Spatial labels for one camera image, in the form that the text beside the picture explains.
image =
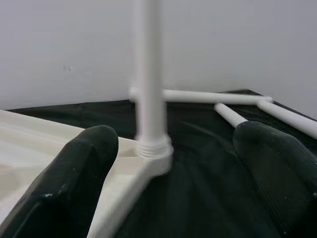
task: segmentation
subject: horizontal white rod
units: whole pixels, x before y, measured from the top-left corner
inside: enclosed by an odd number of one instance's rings
[[[317,122],[269,102],[258,102],[258,108],[301,132],[317,139]]]
[[[239,124],[248,121],[234,110],[227,107],[225,104],[217,103],[214,106],[214,110],[218,112],[227,122],[229,122],[234,128]]]
[[[139,97],[137,88],[130,89],[130,100]],[[163,97],[167,102],[182,103],[225,103],[239,105],[255,105],[259,101],[273,102],[272,97],[253,96],[233,93],[206,93],[178,90],[163,90]]]

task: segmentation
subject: white wall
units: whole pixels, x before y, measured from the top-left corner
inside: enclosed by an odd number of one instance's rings
[[[0,107],[126,98],[131,19],[132,0],[0,1]],[[316,22],[314,0],[164,0],[165,86],[250,88],[317,118]]]

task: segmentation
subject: vertical white pole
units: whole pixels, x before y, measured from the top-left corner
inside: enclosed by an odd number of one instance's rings
[[[135,56],[137,99],[137,152],[141,156],[166,154],[165,103],[161,87],[160,0],[135,0]]]

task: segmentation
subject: white rod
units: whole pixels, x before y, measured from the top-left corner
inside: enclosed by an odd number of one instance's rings
[[[248,121],[234,110],[227,107],[225,104],[217,103],[214,106],[214,110],[218,112],[227,122],[229,122],[234,128],[239,124]]]
[[[269,102],[258,102],[258,108],[301,132],[317,139],[317,122]]]
[[[130,100],[134,101],[139,97],[137,88],[130,89]],[[233,93],[206,93],[206,92],[191,92],[177,90],[163,90],[163,97],[167,102],[182,102],[182,103],[225,103],[239,105],[255,105],[259,101],[273,102],[272,97],[252,96]]]
[[[160,0],[135,0],[137,152],[152,157],[170,147],[161,89]]]

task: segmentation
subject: white plastic pipe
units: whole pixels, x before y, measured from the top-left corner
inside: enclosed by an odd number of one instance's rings
[[[140,97],[137,88],[130,89],[130,100]],[[253,96],[233,93],[205,93],[178,90],[163,90],[163,97],[167,102],[182,103],[224,103],[239,105],[255,105],[259,101],[273,102],[272,97]]]
[[[234,110],[227,107],[225,104],[217,103],[214,106],[214,110],[218,112],[227,122],[229,122],[234,128],[239,124],[248,121]]]
[[[301,132],[317,139],[317,122],[269,102],[258,102],[258,108]]]
[[[137,152],[155,157],[170,148],[161,89],[160,0],[135,0]]]

